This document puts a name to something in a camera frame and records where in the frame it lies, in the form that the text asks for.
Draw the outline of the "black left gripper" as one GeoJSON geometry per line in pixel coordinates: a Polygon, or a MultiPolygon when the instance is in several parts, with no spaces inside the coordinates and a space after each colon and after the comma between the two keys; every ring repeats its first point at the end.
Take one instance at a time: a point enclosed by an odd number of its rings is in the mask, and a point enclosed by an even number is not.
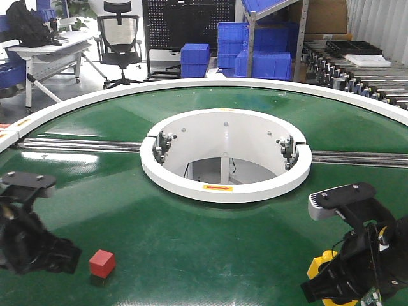
{"type": "Polygon", "coordinates": [[[1,269],[15,274],[40,270],[74,274],[82,250],[71,240],[52,240],[35,213],[1,204],[1,269]]]}

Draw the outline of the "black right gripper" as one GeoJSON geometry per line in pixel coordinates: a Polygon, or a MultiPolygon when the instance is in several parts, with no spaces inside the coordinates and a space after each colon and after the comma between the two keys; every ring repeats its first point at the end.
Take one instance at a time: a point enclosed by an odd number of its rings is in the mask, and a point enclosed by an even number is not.
{"type": "Polygon", "coordinates": [[[344,242],[341,259],[333,258],[300,284],[309,303],[360,300],[372,288],[386,300],[407,287],[407,216],[392,225],[369,225],[368,236],[366,246],[357,251],[350,240],[344,242]]]}

